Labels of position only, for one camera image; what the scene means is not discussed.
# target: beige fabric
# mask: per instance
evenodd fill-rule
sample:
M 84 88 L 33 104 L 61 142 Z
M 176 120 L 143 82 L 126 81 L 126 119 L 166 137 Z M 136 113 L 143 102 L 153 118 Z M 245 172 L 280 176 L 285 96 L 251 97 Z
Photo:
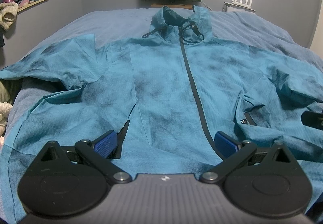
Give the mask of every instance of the beige fabric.
M 0 3 L 0 25 L 5 31 L 17 20 L 18 8 L 15 2 Z

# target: black drawstring cord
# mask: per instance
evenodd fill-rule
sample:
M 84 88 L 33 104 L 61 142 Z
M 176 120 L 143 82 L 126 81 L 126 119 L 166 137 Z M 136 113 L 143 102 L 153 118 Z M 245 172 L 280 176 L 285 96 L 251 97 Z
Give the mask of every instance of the black drawstring cord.
M 186 39 L 184 38 L 184 31 L 185 31 L 186 29 L 188 29 L 189 27 L 192 27 L 193 32 L 194 32 L 197 36 L 202 36 L 202 38 L 203 38 L 203 39 L 202 39 L 202 41 L 205 39 L 204 35 L 203 35 L 202 33 L 200 33 L 200 31 L 199 31 L 199 29 L 198 29 L 198 27 L 197 27 L 196 23 L 191 22 L 191 23 L 190 23 L 189 25 L 187 25 L 185 28 L 179 27 L 179 36 L 180 36 L 180 38 L 182 38 L 182 39 L 183 39 L 183 41 L 187 42 L 188 44 L 197 44 L 197 43 L 201 42 L 201 41 L 188 41 L 188 40 L 186 40 Z
M 149 35 L 152 35 L 154 34 L 155 32 L 159 32 L 159 34 L 164 37 L 166 32 L 167 32 L 167 26 L 164 26 L 162 28 L 156 28 L 156 29 L 153 29 L 151 32 L 149 33 L 146 33 L 142 36 L 142 38 L 147 38 Z

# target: wooden tv stand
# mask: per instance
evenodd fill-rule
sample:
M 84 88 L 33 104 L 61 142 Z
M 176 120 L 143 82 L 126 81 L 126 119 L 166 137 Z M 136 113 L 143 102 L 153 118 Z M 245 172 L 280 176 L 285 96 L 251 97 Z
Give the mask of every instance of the wooden tv stand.
M 150 5 L 150 8 L 161 8 L 167 6 L 169 8 L 183 8 L 183 9 L 189 9 L 189 10 L 193 10 L 193 5 L 188 5 L 188 4 L 180 4 L 180 5 L 176 5 L 176 4 L 157 4 L 157 3 L 153 3 L 152 5 Z

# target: black zipper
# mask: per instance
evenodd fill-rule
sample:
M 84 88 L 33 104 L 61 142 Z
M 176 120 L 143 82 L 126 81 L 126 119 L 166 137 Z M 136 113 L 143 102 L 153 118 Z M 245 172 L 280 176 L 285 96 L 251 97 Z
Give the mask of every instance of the black zipper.
M 199 96 L 199 94 L 197 92 L 195 81 L 194 81 L 193 75 L 191 73 L 190 66 L 188 64 L 188 60 L 187 60 L 187 56 L 186 56 L 186 52 L 185 52 L 185 47 L 184 47 L 184 42 L 183 42 L 183 39 L 181 37 L 180 37 L 180 48 L 181 48 L 181 51 L 182 51 L 182 54 L 183 54 L 184 63 L 185 63 L 185 67 L 186 67 L 186 72 L 187 72 L 187 75 L 188 75 L 188 79 L 190 81 L 190 85 L 191 85 L 191 89 L 192 89 L 193 96 L 194 96 L 194 99 L 195 99 L 195 103 L 196 103 L 196 106 L 197 106 L 197 110 L 199 112 L 200 121 L 201 121 L 201 125 L 202 125 L 204 135 L 205 135 L 207 141 L 209 142 L 210 146 L 214 150 L 214 152 L 222 160 L 224 160 L 225 159 L 224 156 L 215 147 L 214 140 L 213 140 L 213 138 L 212 138 L 212 136 L 210 134 L 209 128 L 207 127 L 206 118 L 205 118 L 205 115 L 204 115 L 201 99 L 200 99 L 200 96 Z

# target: stuffed animal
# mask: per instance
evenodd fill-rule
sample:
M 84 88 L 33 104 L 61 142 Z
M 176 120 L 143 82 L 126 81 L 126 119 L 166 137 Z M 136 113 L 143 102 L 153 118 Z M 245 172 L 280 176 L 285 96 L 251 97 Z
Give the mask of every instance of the stuffed animal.
M 0 103 L 0 145 L 4 142 L 5 127 L 8 122 L 9 113 L 12 109 L 12 105 L 5 102 Z

